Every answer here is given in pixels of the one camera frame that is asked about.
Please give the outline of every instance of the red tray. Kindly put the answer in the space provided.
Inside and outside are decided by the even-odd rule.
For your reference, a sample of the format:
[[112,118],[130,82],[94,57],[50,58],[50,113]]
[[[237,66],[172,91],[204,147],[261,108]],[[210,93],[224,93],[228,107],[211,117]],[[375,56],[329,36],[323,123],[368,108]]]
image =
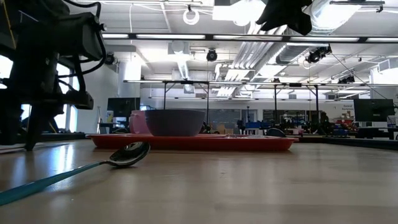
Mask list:
[[150,134],[89,134],[98,148],[118,149],[130,143],[149,142],[152,149],[182,151],[288,151],[295,138],[199,134],[195,137],[158,137]]

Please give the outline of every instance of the table surface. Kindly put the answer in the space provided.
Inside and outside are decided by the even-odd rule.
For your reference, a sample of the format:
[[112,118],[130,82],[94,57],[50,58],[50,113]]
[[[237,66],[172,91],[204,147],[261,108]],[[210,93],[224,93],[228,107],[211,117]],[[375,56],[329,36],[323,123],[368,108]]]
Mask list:
[[[0,154],[0,191],[112,152],[89,140]],[[297,143],[290,153],[152,151],[0,207],[0,223],[397,223],[398,153]]]

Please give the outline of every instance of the ceiling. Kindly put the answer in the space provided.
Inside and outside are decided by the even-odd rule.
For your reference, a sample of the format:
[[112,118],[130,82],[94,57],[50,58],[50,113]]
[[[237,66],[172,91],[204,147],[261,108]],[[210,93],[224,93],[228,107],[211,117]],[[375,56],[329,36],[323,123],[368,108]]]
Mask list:
[[[385,0],[385,11],[397,11],[398,1]],[[206,10],[211,13],[214,0],[203,1],[202,7],[195,9]],[[84,12],[73,6],[74,13]],[[191,26],[183,21],[183,13],[186,6],[169,6],[160,4],[139,6],[137,4],[103,4],[101,22],[108,26],[108,32],[135,32],[135,33],[196,33],[196,34],[246,34],[249,26],[237,26],[232,21],[214,21],[211,15],[200,13],[197,24]],[[365,9],[376,11],[376,8]],[[398,14],[392,12],[356,12],[344,25],[335,30],[332,35],[398,35]],[[156,74],[171,74],[172,70],[178,70],[176,62],[167,59],[167,44],[170,41],[152,40],[108,40],[106,44],[135,45],[147,62],[142,70],[146,78],[156,77]],[[190,70],[214,71],[217,63],[233,61],[239,52],[241,42],[190,42],[191,60],[187,65]],[[218,53],[219,62],[208,63],[206,54],[208,49],[214,48]],[[358,76],[363,80],[368,79],[369,69],[376,65],[372,62],[385,60],[386,56],[398,55],[398,45],[392,44],[332,44],[333,53],[342,61],[337,61],[329,55],[320,63],[307,69],[303,63],[303,57],[295,62],[294,66],[288,66],[281,77],[282,82],[299,82],[309,76],[317,77],[316,82],[326,80],[339,74],[348,68],[354,68]],[[129,52],[116,52],[116,56],[122,61],[128,60]]]

